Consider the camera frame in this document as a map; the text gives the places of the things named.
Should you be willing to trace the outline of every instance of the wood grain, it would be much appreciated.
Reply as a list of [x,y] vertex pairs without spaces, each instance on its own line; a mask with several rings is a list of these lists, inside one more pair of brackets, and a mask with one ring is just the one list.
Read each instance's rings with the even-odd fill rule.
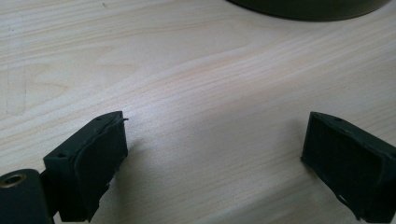
[[1,174],[43,171],[124,111],[130,155],[92,223],[355,223],[299,157],[310,111],[396,145],[396,1],[338,22],[226,1],[2,1],[0,110]]

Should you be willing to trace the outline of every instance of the wooden table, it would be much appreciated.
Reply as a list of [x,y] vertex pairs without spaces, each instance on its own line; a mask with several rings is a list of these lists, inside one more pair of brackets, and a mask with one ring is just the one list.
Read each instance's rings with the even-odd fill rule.
[[396,146],[396,1],[302,22],[226,1],[6,0],[0,24],[1,174],[43,171],[96,116],[130,119],[94,224],[355,223],[299,160],[309,112]]

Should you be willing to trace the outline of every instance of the metal ring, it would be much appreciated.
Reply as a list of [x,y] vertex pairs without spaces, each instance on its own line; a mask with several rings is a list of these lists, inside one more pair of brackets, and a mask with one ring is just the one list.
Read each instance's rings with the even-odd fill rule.
[[0,189],[9,189],[18,186],[26,179],[26,174],[11,175],[0,181]]

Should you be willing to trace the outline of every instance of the screw hole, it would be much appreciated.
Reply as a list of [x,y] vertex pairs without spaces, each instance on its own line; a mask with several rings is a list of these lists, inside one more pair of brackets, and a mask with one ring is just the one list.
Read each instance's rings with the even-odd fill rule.
[[61,152],[61,153],[58,154],[58,157],[59,158],[65,158],[65,157],[67,157],[67,154],[64,153],[64,152]]
[[8,189],[14,186],[19,185],[21,182],[23,182],[26,179],[25,174],[16,174],[12,175],[9,178],[3,180],[0,182],[0,188],[1,189]]

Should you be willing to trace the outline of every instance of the dark round base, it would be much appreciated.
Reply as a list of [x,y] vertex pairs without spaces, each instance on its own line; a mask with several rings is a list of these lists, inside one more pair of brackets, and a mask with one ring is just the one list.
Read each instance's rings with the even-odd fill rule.
[[341,21],[384,6],[390,0],[228,0],[241,7],[300,21]]

